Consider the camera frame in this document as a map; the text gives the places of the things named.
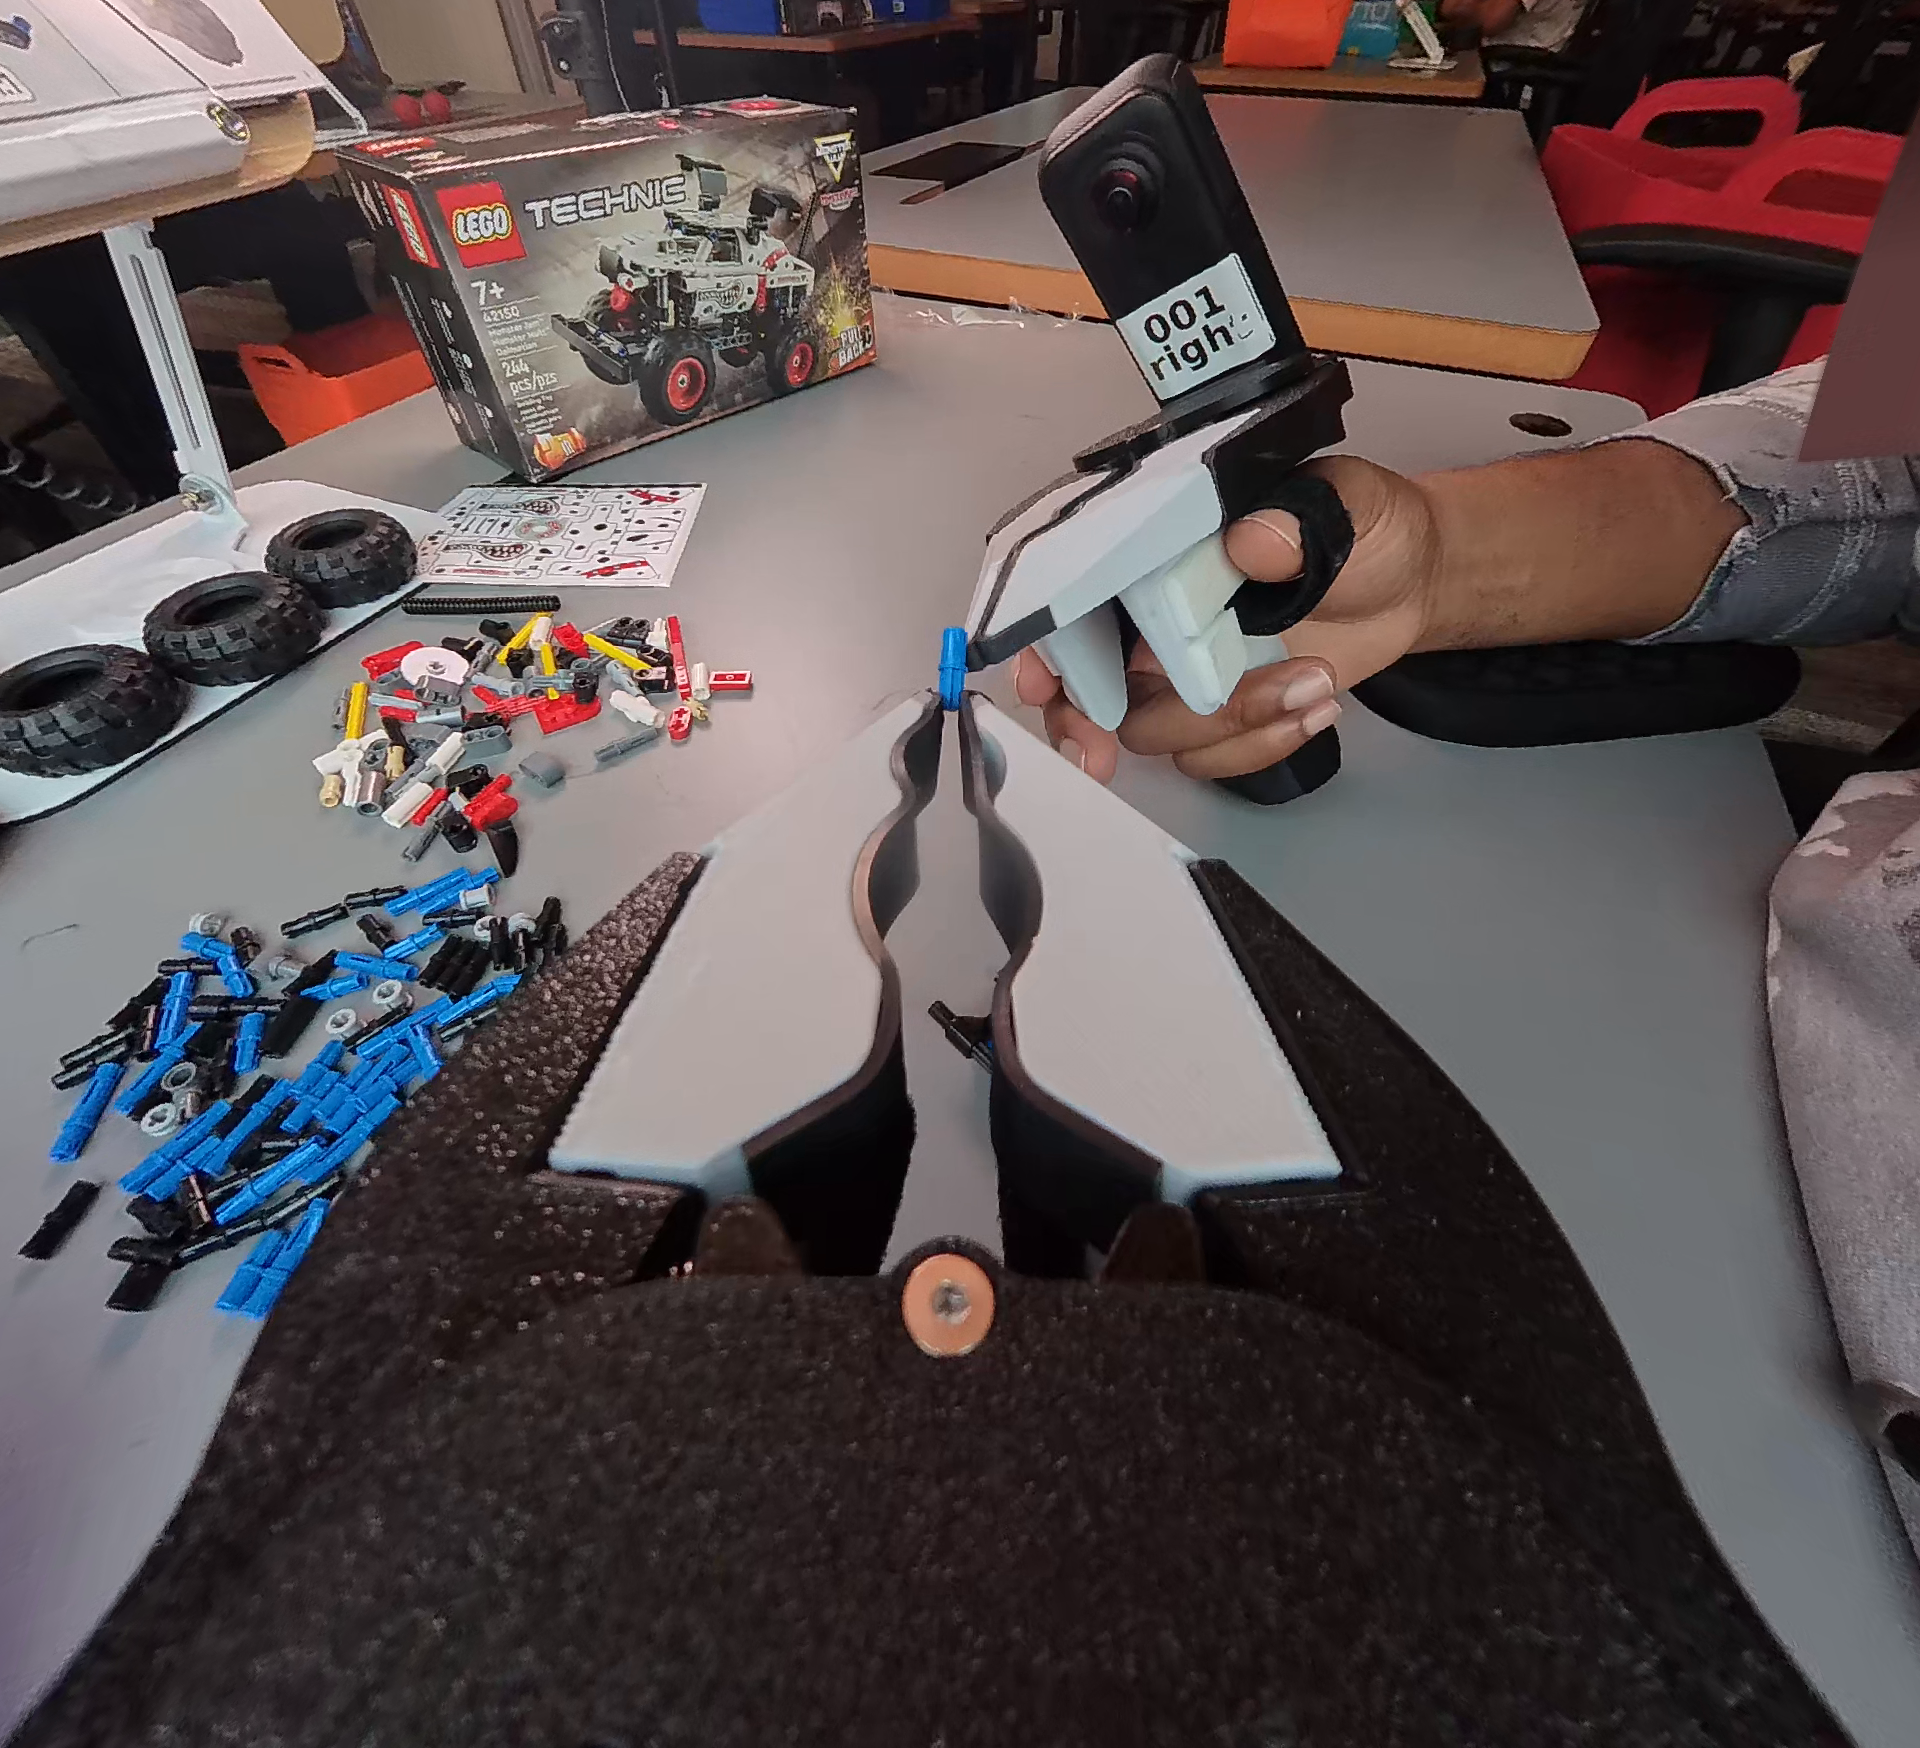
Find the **black rubber toy tyre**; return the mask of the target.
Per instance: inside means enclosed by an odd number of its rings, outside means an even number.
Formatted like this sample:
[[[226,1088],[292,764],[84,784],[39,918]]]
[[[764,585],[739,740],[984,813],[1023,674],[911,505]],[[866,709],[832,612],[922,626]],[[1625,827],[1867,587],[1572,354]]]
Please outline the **black rubber toy tyre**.
[[[150,751],[189,709],[189,685],[147,653],[88,644],[5,671],[5,770],[84,778]]]
[[[332,510],[285,524],[263,554],[263,568],[301,585],[321,607],[345,610],[376,604],[416,579],[416,543],[388,514]]]
[[[327,612],[301,585],[272,571],[229,571],[158,604],[142,620],[142,646],[189,685],[251,685],[296,670],[323,629]]]

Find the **white sticker sheet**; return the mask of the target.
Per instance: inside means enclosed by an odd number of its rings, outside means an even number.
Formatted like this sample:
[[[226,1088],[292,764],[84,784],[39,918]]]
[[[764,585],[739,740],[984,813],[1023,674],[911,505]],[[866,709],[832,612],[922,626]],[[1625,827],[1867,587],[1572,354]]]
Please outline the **white sticker sheet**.
[[[420,580],[669,587],[703,487],[465,487],[420,540]]]

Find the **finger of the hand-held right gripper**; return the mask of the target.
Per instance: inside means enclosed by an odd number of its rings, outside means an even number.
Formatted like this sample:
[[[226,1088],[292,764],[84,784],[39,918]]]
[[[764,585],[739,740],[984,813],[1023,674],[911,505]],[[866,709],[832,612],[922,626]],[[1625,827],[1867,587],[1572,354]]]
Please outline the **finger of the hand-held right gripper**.
[[[1053,671],[1126,671],[1119,626],[1139,629],[1167,671],[1244,671],[1233,568],[1203,543],[1225,530],[1208,449],[1225,418],[1147,455],[1139,467],[1068,478],[993,530],[969,612],[969,666],[1026,646]]]

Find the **person's right hand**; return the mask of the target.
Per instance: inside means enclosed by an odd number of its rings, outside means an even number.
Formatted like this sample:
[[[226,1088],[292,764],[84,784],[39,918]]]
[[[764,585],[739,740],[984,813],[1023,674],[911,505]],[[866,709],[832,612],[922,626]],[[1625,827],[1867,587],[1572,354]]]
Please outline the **person's right hand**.
[[[1340,497],[1356,545],[1329,596],[1293,629],[1279,662],[1244,670],[1208,715],[1185,704],[1162,655],[1139,635],[1126,666],[1126,715],[1101,728],[1068,701],[1040,651],[1017,658],[1019,704],[1044,711],[1045,740],[1110,784],[1122,755],[1163,758],[1191,781],[1248,784],[1287,774],[1332,732],[1345,681],[1391,658],[1443,651],[1465,624],[1470,558],[1465,530],[1481,505],[1481,470],[1399,478],[1359,457],[1312,467]]]

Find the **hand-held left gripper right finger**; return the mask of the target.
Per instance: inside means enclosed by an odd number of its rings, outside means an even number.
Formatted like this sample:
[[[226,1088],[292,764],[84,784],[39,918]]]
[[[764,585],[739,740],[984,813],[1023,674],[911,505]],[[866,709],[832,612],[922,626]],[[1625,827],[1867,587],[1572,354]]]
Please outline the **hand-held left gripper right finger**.
[[[1002,709],[960,715],[993,981],[993,1153],[1019,1202],[1337,1181],[1340,1154],[1196,856]]]

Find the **black wrist rest pad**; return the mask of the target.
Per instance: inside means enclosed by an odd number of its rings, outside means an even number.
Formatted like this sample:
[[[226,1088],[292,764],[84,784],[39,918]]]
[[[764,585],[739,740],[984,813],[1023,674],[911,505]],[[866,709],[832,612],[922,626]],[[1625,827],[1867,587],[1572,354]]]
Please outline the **black wrist rest pad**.
[[[1457,746],[1575,746],[1744,728],[1789,704],[1793,651],[1553,644],[1404,655],[1352,690],[1382,721]]]

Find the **pile of blue black pins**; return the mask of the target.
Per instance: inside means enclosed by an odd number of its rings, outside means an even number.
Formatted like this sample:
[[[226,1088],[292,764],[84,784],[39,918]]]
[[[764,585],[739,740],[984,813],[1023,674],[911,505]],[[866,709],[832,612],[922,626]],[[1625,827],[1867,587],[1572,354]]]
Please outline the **pile of blue black pins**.
[[[109,1207],[109,1314],[231,1259],[216,1308],[263,1322],[388,1123],[565,957],[565,902],[501,868],[359,888],[275,943],[196,915],[84,1042],[22,1066],[62,1190],[21,1263]]]

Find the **orange storage bin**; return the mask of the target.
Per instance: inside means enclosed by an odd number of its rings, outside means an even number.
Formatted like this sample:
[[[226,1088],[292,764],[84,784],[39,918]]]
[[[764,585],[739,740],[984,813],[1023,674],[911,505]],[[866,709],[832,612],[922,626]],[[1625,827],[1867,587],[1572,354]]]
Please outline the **orange storage bin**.
[[[438,386],[397,311],[342,328],[242,344],[237,366],[286,446]]]

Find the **black flat mat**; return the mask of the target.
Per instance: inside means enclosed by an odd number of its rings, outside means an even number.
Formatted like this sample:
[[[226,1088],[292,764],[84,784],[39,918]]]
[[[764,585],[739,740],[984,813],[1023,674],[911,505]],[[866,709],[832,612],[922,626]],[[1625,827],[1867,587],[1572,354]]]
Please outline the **black flat mat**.
[[[902,187],[902,204],[918,207],[1007,169],[1040,152],[1036,145],[998,145],[998,141],[942,141],[929,152],[889,159],[887,167],[866,169],[885,182]]]

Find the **person's right forearm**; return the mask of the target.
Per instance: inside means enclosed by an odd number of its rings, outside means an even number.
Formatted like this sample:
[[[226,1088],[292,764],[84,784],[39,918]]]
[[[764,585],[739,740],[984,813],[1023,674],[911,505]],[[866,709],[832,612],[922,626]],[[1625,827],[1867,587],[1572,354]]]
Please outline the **person's right forearm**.
[[[1917,457],[1804,464],[1822,364],[1421,483],[1427,651],[1917,644]]]

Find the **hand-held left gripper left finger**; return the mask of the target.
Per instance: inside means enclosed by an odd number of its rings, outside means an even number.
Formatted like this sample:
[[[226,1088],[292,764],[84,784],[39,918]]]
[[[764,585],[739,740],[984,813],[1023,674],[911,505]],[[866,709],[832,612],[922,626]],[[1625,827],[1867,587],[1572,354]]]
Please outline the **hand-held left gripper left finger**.
[[[887,1048],[887,933],[918,890],[945,711],[916,695],[703,847],[548,1164],[744,1181],[750,1154]]]

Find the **toy truck set box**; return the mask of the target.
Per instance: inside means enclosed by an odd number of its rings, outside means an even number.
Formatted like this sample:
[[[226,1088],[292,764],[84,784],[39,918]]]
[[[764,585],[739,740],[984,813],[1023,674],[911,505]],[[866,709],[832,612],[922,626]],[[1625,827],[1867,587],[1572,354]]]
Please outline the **toy truck set box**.
[[[459,441],[521,483],[873,358],[853,111],[379,135],[338,173]]]

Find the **pile of mixed toy parts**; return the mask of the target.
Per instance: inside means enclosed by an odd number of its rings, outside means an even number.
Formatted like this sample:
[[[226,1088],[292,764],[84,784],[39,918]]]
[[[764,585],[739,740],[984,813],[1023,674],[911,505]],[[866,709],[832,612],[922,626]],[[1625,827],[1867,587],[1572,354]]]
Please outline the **pile of mixed toy parts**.
[[[533,802],[690,740],[718,701],[752,690],[752,670],[698,658],[676,612],[580,626],[536,610],[408,640],[366,655],[335,701],[317,807],[384,838],[404,868],[512,879]]]

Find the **person's grey patterned hoodie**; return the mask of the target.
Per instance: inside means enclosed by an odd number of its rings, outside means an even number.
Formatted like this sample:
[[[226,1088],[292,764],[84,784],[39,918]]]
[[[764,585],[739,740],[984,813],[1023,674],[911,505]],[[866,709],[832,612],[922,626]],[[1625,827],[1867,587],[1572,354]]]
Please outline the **person's grey patterned hoodie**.
[[[1766,1018],[1852,1417],[1917,1542],[1917,774],[1857,774],[1766,897]]]

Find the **red office chair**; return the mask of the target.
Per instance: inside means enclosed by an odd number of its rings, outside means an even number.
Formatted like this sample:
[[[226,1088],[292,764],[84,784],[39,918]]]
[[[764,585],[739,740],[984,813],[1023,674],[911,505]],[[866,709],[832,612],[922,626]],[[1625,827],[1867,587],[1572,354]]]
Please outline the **red office chair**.
[[[1795,118],[1785,83],[1666,83],[1615,128],[1545,136],[1600,319],[1575,390],[1660,418],[1828,354],[1902,145]]]

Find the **grey table with wooden edge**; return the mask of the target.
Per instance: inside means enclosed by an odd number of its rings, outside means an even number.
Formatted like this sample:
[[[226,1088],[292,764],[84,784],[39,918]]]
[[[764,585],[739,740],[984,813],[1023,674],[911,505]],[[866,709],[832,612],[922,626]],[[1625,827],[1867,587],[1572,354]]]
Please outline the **grey table with wooden edge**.
[[[1036,155],[945,192],[900,175],[950,141],[1036,145],[1087,99],[879,152],[864,165],[873,281],[1104,319],[1036,187]],[[1568,382],[1597,311],[1516,111],[1208,96],[1312,345],[1356,358]]]

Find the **grey desk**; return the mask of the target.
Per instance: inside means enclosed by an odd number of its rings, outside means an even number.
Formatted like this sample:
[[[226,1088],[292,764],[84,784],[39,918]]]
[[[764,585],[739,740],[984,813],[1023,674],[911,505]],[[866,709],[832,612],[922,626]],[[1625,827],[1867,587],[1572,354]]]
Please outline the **grey desk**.
[[[702,658],[756,674],[690,743],[536,797],[518,888],[589,922],[922,690],[987,524],[1151,409],[1083,319],[877,298],[877,364],[603,464],[702,483],[669,595]],[[359,634],[93,801],[5,834],[5,1726],[159,1535],[258,1331],[221,1267],[109,1313],[101,1202],[16,1259],[73,1178],[125,1172],[113,1119],[51,1167],[56,1057],[221,910],[272,933],[397,880],[309,758]],[[1119,791],[1233,863],[1472,1099],[1568,1232],[1715,1542],[1857,1744],[1917,1744],[1917,1589],[1846,1402],[1778,1124],[1766,888],[1795,834],[1758,735],[1483,755],[1345,704],[1344,774],[1251,808],[1162,764]]]

